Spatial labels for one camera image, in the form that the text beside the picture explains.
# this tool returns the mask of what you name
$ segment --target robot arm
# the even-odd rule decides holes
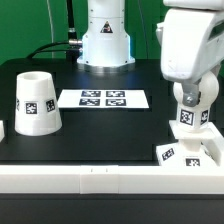
[[[164,0],[164,4],[179,8],[170,9],[164,23],[158,24],[162,73],[182,84],[183,104],[194,107],[202,76],[224,59],[224,0]]]

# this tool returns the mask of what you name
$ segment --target black table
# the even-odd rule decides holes
[[[149,109],[61,109],[63,127],[41,137],[14,130],[16,76],[47,71],[62,89],[144,90]],[[137,60],[133,71],[93,74],[63,59],[15,59],[0,67],[0,165],[158,165],[157,145],[174,142],[172,83],[159,60]],[[210,120],[224,134],[223,80]],[[0,195],[0,223],[223,223],[224,196]]]

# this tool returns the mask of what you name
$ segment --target white block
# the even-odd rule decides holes
[[[120,194],[224,194],[220,168],[119,167]]]
[[[117,194],[118,166],[82,166],[81,194]]]
[[[5,132],[4,132],[3,121],[0,121],[0,142],[2,141],[4,137],[5,137]]]
[[[80,193],[80,166],[1,166],[0,192]]]

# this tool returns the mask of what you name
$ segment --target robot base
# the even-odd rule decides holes
[[[92,72],[92,73],[119,73],[119,72],[125,72],[125,71],[132,71],[135,69],[135,59],[133,61],[131,60],[130,63],[121,65],[121,66],[114,66],[114,67],[102,67],[102,66],[92,66],[88,64],[84,64],[82,62],[82,57],[78,59],[78,69],[84,70],[87,72]]]
[[[171,128],[176,139],[180,139],[177,134],[175,121],[170,121]],[[224,138],[219,133],[213,123],[208,123],[208,128],[202,133],[185,133],[185,140],[201,139],[201,146],[198,151],[183,149],[181,142],[157,146],[156,153],[160,166],[169,167],[215,167],[224,164]]]

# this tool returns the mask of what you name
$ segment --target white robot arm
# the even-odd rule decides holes
[[[176,8],[157,29],[162,73],[165,79],[182,83],[183,103],[194,107],[200,79],[224,59],[224,1],[164,0],[164,4]]]
[[[125,0],[88,0],[88,30],[83,36],[80,68],[94,72],[128,70],[130,37],[124,29]]]
[[[163,76],[175,82],[178,108],[170,126],[179,141],[158,146],[158,160],[171,166],[224,164],[224,138],[209,122],[224,59],[224,0],[164,0],[164,4],[175,7],[158,24],[157,37]]]

